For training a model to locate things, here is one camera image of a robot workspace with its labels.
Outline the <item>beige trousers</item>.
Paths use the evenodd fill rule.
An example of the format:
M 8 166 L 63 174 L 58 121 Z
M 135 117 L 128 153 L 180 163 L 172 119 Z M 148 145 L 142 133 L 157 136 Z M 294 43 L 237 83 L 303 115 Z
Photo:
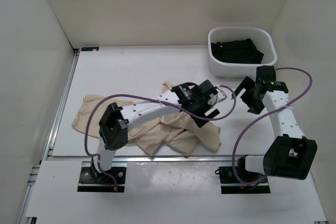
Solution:
M 71 126 L 74 130 L 85 133 L 89 116 L 94 107 L 104 96 L 89 94 L 83 99 Z M 98 107 L 89 126 L 89 135 L 99 138 L 99 121 L 110 103 L 118 106 L 135 105 L 132 101 L 109 99 Z M 193 119 L 185 112 L 170 114 L 148 121 L 128 132 L 128 145 L 136 144 L 146 154 L 153 157 L 159 147 L 165 144 L 183 156 L 190 156 L 198 143 L 216 153 L 220 146 L 220 128 L 208 122 L 198 127 Z

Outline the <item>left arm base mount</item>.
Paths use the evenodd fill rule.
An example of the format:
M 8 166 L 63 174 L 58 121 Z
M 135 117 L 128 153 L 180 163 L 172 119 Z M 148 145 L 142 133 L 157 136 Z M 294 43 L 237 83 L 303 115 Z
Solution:
M 81 164 L 78 192 L 123 193 L 125 190 L 126 166 L 111 167 L 105 175 L 96 172 L 89 163 Z

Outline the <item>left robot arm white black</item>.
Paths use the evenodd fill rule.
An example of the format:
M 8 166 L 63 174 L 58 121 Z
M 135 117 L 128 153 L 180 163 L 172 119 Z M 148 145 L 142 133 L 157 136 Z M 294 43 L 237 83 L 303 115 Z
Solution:
M 128 143 L 128 132 L 134 128 L 163 116 L 187 114 L 191 119 L 190 125 L 201 129 L 209 121 L 219 120 L 218 110 L 209 115 L 206 112 L 226 98 L 219 86 L 205 80 L 200 85 L 183 83 L 174 86 L 156 98 L 142 98 L 138 104 L 109 104 L 99 121 L 100 142 L 97 153 L 91 155 L 91 175 L 98 182 L 105 182 L 108 178 L 115 180 L 110 173 L 113 158 L 116 151 Z

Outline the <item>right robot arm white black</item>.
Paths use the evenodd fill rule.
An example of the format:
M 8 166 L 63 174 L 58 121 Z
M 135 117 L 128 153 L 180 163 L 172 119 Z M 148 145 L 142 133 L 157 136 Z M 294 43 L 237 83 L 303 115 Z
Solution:
M 248 186 L 261 183 L 267 176 L 306 179 L 318 147 L 300 129 L 290 107 L 303 95 L 289 100 L 287 85 L 277 81 L 273 66 L 257 67 L 255 79 L 246 77 L 234 92 L 238 94 L 248 111 L 259 115 L 248 126 L 269 117 L 275 139 L 264 155 L 246 155 L 238 161 L 232 157 L 236 179 Z

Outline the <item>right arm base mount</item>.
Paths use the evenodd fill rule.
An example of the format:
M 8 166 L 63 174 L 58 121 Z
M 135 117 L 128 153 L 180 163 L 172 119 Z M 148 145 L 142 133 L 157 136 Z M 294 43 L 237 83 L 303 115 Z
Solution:
M 215 170 L 215 175 L 219 176 L 220 188 L 222 195 L 236 195 L 236 194 L 270 194 L 270 187 L 268 180 L 265 178 L 261 183 L 255 185 L 255 181 L 261 177 L 258 173 L 243 172 L 242 176 L 253 185 L 241 184 L 234 176 L 231 166 L 220 166 Z

